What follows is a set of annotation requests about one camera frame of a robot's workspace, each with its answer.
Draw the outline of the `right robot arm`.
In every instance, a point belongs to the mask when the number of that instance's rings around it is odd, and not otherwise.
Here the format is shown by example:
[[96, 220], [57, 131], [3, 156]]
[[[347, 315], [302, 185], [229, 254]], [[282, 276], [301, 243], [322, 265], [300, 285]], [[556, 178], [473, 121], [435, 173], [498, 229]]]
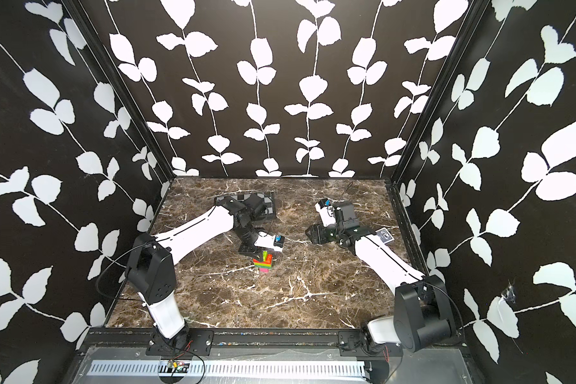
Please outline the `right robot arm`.
[[306, 229], [306, 236], [313, 244], [337, 243], [348, 249], [393, 293], [393, 314], [375, 318], [365, 326], [370, 349], [398, 344], [416, 352], [456, 336], [451, 300], [441, 278], [426, 276], [404, 262], [373, 230], [314, 224]]

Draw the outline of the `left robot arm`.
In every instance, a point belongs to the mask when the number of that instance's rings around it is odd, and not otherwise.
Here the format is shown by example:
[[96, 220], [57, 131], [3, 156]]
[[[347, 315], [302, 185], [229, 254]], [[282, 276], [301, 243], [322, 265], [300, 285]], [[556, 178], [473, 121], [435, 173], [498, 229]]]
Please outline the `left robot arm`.
[[247, 254], [283, 250], [283, 236], [254, 226], [266, 210], [264, 198], [258, 195], [250, 195], [243, 201], [226, 196], [206, 213], [174, 230], [159, 235], [144, 233], [136, 238], [125, 276], [137, 290], [161, 336], [171, 340], [187, 331], [175, 299], [175, 266], [191, 251], [230, 231], [238, 235]]

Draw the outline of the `red lego brick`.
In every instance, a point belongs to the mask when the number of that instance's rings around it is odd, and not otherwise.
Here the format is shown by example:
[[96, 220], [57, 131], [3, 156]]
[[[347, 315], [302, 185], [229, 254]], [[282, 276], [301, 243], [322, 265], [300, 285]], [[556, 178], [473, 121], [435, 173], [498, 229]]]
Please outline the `red lego brick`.
[[271, 267], [273, 266], [273, 261], [272, 261], [272, 259], [269, 259], [267, 262], [253, 259], [252, 262], [253, 262], [253, 264], [254, 264], [255, 266], [257, 266], [257, 265], [271, 266]]

